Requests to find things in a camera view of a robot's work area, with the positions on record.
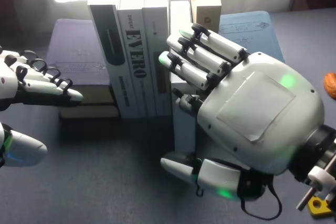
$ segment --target metal rod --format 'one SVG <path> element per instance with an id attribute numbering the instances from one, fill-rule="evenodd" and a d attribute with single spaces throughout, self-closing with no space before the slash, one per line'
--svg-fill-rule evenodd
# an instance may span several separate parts
<path id="1" fill-rule="evenodd" d="M 332 170 L 333 165 L 336 163 L 336 155 L 334 155 L 331 159 L 331 161 L 328 163 L 328 165 L 324 168 L 324 170 L 328 173 Z M 312 185 L 313 187 L 309 189 L 309 191 L 306 193 L 306 195 L 302 198 L 302 200 L 300 201 L 300 203 L 296 206 L 296 209 L 298 209 L 299 211 L 302 211 L 304 209 L 304 207 L 308 204 L 309 200 L 311 199 L 311 197 L 314 196 L 314 194 L 317 192 L 316 190 L 316 185 Z"/>

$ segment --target blue book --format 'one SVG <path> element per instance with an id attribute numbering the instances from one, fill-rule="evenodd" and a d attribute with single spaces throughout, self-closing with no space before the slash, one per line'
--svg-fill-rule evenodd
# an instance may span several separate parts
<path id="1" fill-rule="evenodd" d="M 56 67 L 61 77 L 73 81 L 71 88 L 82 93 L 84 100 L 81 105 L 85 106 L 61 108 L 63 118 L 118 115 L 115 106 L 111 109 L 114 100 L 110 78 L 94 28 L 91 20 L 59 19 L 55 23 L 46 63 Z"/>
<path id="2" fill-rule="evenodd" d="M 219 34 L 250 54 L 260 51 L 285 62 L 268 12 L 221 15 Z"/>

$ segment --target white robotic hand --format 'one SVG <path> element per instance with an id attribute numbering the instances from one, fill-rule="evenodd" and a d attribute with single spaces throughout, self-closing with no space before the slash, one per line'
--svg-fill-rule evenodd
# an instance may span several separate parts
<path id="1" fill-rule="evenodd" d="M 195 115 L 221 148 L 251 169 L 177 153 L 163 157 L 162 166 L 196 184 L 197 191 L 240 199 L 244 212 L 245 200 L 260 197 L 265 186 L 276 196 L 273 176 L 287 169 L 297 181 L 311 183 L 315 191 L 331 192 L 333 186 L 325 174 L 310 176 L 314 167 L 323 170 L 328 164 L 328 174 L 336 175 L 331 172 L 336 132 L 323 125 L 323 103 L 314 87 L 286 64 L 262 52 L 250 55 L 199 24 L 190 24 L 180 33 L 167 39 L 172 50 L 163 52 L 159 61 L 201 91 L 196 97 L 173 90 L 181 109 Z M 278 217 L 281 203 L 276 198 L 279 214 L 275 217 L 250 215 L 265 220 Z"/>
<path id="2" fill-rule="evenodd" d="M 27 54 L 34 55 L 34 59 L 28 60 Z M 0 47 L 0 111 L 12 103 L 77 106 L 83 100 L 82 94 L 70 89 L 69 78 L 58 79 L 60 75 L 58 69 L 47 66 L 32 51 L 19 54 Z M 0 123 L 0 167 L 33 166 L 46 154 L 43 143 Z"/>

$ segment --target yellow object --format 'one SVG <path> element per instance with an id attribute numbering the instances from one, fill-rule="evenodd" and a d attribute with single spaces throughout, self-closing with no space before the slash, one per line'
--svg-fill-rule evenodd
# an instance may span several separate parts
<path id="1" fill-rule="evenodd" d="M 308 210 L 314 218 L 332 216 L 332 211 L 327 207 L 328 203 L 318 197 L 313 196 L 308 202 Z"/>

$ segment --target gray table surface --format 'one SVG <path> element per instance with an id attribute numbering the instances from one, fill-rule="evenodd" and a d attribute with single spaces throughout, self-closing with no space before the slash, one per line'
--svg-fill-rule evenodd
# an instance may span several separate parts
<path id="1" fill-rule="evenodd" d="M 336 127 L 336 102 L 323 89 L 323 76 L 336 72 L 336 9 L 272 14 L 288 65 L 304 75 L 321 95 L 326 124 Z M 50 35 L 8 49 L 45 55 Z M 0 121 L 44 142 L 46 160 L 35 167 L 0 170 L 0 222 L 56 223 L 260 223 L 245 215 L 239 202 L 205 194 L 160 168 L 160 157 L 173 149 L 170 118 L 159 120 L 60 122 L 56 108 L 12 105 Z M 205 151 L 215 154 L 207 142 Z M 308 190 L 290 173 L 275 180 L 282 215 L 273 223 L 313 223 L 296 204 Z M 248 210 L 272 216 L 276 201 L 266 192 Z M 333 222 L 332 218 L 319 220 Z"/>

